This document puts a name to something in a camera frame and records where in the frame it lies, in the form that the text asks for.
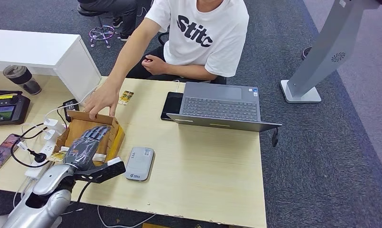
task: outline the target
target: gray laptop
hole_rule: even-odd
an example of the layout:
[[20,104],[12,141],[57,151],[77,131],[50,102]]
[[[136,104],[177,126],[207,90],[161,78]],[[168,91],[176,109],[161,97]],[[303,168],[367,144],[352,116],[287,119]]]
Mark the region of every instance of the gray laptop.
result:
[[258,88],[187,82],[178,124],[263,132],[281,124],[261,122]]

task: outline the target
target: black text on t-shirt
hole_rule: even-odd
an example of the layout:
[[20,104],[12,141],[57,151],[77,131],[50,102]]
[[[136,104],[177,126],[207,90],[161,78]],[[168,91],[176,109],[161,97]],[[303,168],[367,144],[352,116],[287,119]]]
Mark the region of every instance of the black text on t-shirt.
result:
[[207,48],[213,43],[213,40],[207,36],[207,30],[203,25],[197,25],[195,22],[189,23],[189,19],[185,16],[178,16],[177,25],[179,29],[184,32],[184,36],[191,40],[195,40],[196,43]]

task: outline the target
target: white t-shirt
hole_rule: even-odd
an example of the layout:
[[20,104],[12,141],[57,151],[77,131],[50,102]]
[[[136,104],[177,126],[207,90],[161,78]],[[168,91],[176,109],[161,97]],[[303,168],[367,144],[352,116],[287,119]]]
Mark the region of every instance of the white t-shirt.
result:
[[173,65],[203,65],[214,75],[235,75],[244,47],[249,15],[243,0],[224,0],[202,13],[196,0],[155,0],[146,18],[166,32],[164,59]]

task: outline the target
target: cable clip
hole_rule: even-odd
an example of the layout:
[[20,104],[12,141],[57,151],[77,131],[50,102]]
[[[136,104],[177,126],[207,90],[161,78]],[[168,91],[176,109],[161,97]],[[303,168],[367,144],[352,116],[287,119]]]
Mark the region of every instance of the cable clip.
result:
[[28,149],[28,147],[23,142],[19,142],[18,147],[20,147],[21,149],[23,149],[25,151]]

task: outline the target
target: office chair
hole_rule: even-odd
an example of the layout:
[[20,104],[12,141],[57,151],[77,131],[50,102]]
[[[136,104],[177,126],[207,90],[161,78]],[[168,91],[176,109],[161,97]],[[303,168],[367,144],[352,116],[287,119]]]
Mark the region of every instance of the office chair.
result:
[[[159,34],[157,37],[158,41],[160,42],[161,45],[164,45],[166,41],[163,41],[163,36],[168,35],[169,32],[164,32]],[[211,84],[220,84],[220,85],[226,85],[227,84],[227,78],[223,76],[217,76],[217,78],[213,81],[210,81]]]
[[100,19],[100,15],[107,13],[104,11],[88,11],[83,9],[80,4],[77,7],[78,13],[80,15],[86,16],[86,17],[96,17],[97,21],[99,22],[99,26],[93,28],[89,32],[90,37],[90,46],[93,48],[95,46],[96,40],[104,40],[107,44],[107,48],[111,48],[110,43],[108,42],[108,39],[114,36],[115,29],[112,26],[103,25],[102,21]]

